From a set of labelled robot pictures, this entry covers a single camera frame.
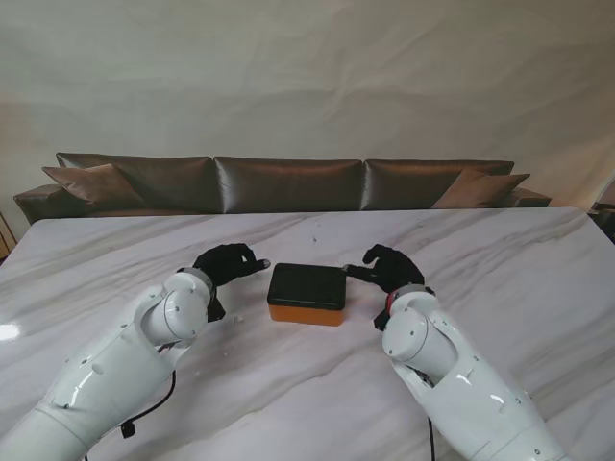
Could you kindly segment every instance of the marble table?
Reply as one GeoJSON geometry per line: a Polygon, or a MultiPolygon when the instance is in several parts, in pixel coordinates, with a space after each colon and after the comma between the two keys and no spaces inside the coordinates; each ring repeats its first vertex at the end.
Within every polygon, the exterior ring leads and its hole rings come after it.
{"type": "MultiPolygon", "coordinates": [[[[615,247],[573,208],[36,223],[0,268],[0,434],[138,291],[230,242],[274,263],[359,263],[377,242],[411,255],[562,445],[581,461],[615,459],[615,247]]],[[[281,324],[268,315],[270,278],[221,289],[228,315],[182,363],[173,397],[91,461],[429,460],[427,418],[372,327],[379,289],[349,280],[339,328],[281,324]]],[[[441,437],[436,452],[460,459],[441,437]]]]}

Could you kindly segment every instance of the leather sofa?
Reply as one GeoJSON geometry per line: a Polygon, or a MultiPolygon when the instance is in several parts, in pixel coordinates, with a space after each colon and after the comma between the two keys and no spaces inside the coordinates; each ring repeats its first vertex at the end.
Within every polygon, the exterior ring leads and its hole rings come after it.
{"type": "MultiPolygon", "coordinates": [[[[514,166],[501,160],[56,157],[60,167],[112,164],[147,207],[92,209],[59,185],[43,185],[14,197],[31,224],[82,216],[422,209],[430,208],[464,168],[507,175],[514,166]]],[[[550,200],[517,187],[495,206],[547,206],[550,200]]]]}

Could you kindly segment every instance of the wall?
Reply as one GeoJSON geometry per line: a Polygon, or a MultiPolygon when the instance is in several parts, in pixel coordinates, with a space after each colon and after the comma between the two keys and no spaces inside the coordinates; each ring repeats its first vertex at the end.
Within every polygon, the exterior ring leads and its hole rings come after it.
{"type": "Polygon", "coordinates": [[[5,0],[0,210],[57,151],[502,158],[589,206],[615,168],[612,0],[5,0]]]}

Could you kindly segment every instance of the black glove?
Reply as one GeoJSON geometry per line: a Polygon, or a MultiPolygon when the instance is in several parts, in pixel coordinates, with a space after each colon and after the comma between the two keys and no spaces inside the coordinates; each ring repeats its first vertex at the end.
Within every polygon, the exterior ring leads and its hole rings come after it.
{"type": "Polygon", "coordinates": [[[375,245],[363,257],[365,264],[371,264],[378,259],[373,268],[348,264],[344,271],[348,277],[375,283],[382,291],[392,293],[409,283],[424,285],[425,277],[419,268],[402,252],[375,245]]]}
{"type": "MultiPolygon", "coordinates": [[[[257,259],[245,243],[233,243],[207,250],[196,258],[192,267],[204,272],[213,283],[214,288],[217,288],[239,277],[251,276],[270,265],[268,259],[257,259]]],[[[217,294],[213,293],[208,307],[208,322],[220,320],[225,314],[217,294]]]]}

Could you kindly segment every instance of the sofa cushion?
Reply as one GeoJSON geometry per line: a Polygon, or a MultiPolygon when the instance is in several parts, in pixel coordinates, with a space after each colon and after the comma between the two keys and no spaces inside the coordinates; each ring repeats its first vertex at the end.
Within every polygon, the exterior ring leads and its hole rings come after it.
{"type": "Polygon", "coordinates": [[[463,170],[432,208],[489,208],[508,195],[529,175],[489,176],[476,170],[463,170]]]}
{"type": "Polygon", "coordinates": [[[464,168],[507,175],[499,160],[365,160],[361,209],[424,209],[446,192],[464,168]]]}
{"type": "Polygon", "coordinates": [[[119,218],[126,216],[183,216],[188,214],[200,214],[197,211],[186,209],[160,209],[160,208],[135,208],[135,209],[110,209],[107,211],[95,211],[86,215],[87,218],[119,218]]]}
{"type": "Polygon", "coordinates": [[[89,168],[110,163],[153,207],[221,211],[215,168],[209,157],[148,158],[57,153],[60,166],[89,168]]]}
{"type": "Polygon", "coordinates": [[[52,180],[94,209],[139,208],[145,203],[113,165],[92,168],[43,167],[52,180]]]}
{"type": "Polygon", "coordinates": [[[215,159],[225,213],[357,210],[360,160],[215,159]]]}

